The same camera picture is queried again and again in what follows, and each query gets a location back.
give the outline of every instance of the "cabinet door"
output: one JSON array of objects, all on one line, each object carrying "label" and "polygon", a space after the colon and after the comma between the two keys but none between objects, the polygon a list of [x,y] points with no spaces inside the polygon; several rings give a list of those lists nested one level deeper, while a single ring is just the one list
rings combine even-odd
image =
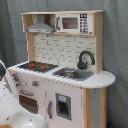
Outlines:
[{"label": "cabinet door", "polygon": [[[47,121],[49,128],[83,128],[83,91],[68,85],[45,81],[47,91]],[[61,95],[61,104],[57,96]]]}]

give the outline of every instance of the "oven door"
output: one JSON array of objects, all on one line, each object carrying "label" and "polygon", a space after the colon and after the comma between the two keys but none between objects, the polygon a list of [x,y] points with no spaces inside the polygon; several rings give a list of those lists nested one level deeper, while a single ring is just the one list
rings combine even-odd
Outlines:
[{"label": "oven door", "polygon": [[56,31],[80,33],[80,14],[57,14]]},{"label": "oven door", "polygon": [[22,107],[34,114],[41,114],[44,116],[44,93],[18,86],[19,103]]}]

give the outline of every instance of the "white tile backsplash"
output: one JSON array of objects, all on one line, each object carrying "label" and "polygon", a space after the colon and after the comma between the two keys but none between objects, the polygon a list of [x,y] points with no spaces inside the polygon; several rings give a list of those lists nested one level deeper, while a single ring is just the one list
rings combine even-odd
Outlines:
[{"label": "white tile backsplash", "polygon": [[[95,57],[95,37],[65,35],[35,35],[35,60],[43,63],[76,68],[82,51],[90,51]],[[95,70],[88,55],[83,55],[88,69]]]}]

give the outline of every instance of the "wooden shelf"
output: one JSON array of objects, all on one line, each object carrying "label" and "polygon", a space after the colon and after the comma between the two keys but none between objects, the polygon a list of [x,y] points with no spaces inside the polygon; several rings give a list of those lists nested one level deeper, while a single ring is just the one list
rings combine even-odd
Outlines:
[{"label": "wooden shelf", "polygon": [[84,36],[94,36],[94,34],[89,33],[67,33],[67,32],[54,32],[57,35],[84,35]]},{"label": "wooden shelf", "polygon": [[21,13],[22,15],[33,15],[33,14],[84,14],[84,13],[99,13],[104,10],[90,10],[90,11],[58,11],[58,12],[26,12]]}]

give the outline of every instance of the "wooden side panel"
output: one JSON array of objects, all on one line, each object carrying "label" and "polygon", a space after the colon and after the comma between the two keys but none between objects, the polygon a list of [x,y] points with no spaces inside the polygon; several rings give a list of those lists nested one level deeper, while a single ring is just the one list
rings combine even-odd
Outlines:
[{"label": "wooden side panel", "polygon": [[102,128],[106,128],[106,88],[102,88]]},{"label": "wooden side panel", "polygon": [[26,33],[28,61],[35,61],[34,33]]},{"label": "wooden side panel", "polygon": [[95,65],[98,74],[102,71],[103,13],[94,14],[94,35],[96,36]]},{"label": "wooden side panel", "polygon": [[33,25],[32,15],[22,15],[23,22],[23,32],[25,32],[26,28]]},{"label": "wooden side panel", "polygon": [[89,89],[83,89],[84,128],[90,128]]}]

